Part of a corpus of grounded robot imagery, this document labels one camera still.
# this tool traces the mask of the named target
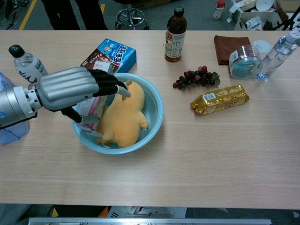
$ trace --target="yellow plush toy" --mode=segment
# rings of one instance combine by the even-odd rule
[[[132,81],[125,83],[131,97],[124,98],[117,94],[112,104],[104,109],[98,132],[102,144],[116,143],[120,148],[135,144],[141,128],[148,129],[148,121],[141,110],[145,103],[145,93],[139,84]]]

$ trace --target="black bottle cap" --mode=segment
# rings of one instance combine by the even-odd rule
[[[183,7],[176,7],[174,9],[174,16],[176,16],[176,17],[182,17],[183,13],[184,13]]]
[[[15,58],[20,58],[21,56],[23,56],[25,54],[24,49],[22,49],[22,47],[19,45],[10,46],[8,51]]]

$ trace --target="table surface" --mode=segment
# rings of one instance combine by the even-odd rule
[[[300,209],[300,50],[267,82],[239,81],[219,66],[215,35],[268,40],[274,32],[187,31],[183,57],[164,59],[164,31],[0,31],[0,70],[17,86],[8,47],[37,55],[49,73],[79,66],[104,38],[137,50],[130,70],[165,102],[163,125],[144,148],[109,156],[86,148],[71,121],[41,109],[20,141],[0,146],[0,202]],[[189,103],[209,87],[172,88],[206,65],[220,87],[242,84],[245,105],[198,116]]]

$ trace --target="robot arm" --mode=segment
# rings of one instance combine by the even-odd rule
[[[41,107],[61,111],[78,123],[90,123],[91,118],[82,117],[72,106],[115,93],[131,96],[124,83],[102,70],[76,67],[43,76],[35,90],[15,87],[0,92],[0,129],[36,117]]]

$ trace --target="brown cloth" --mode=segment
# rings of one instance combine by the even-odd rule
[[[219,65],[229,65],[230,54],[242,45],[250,45],[248,37],[224,37],[216,35],[214,38]]]

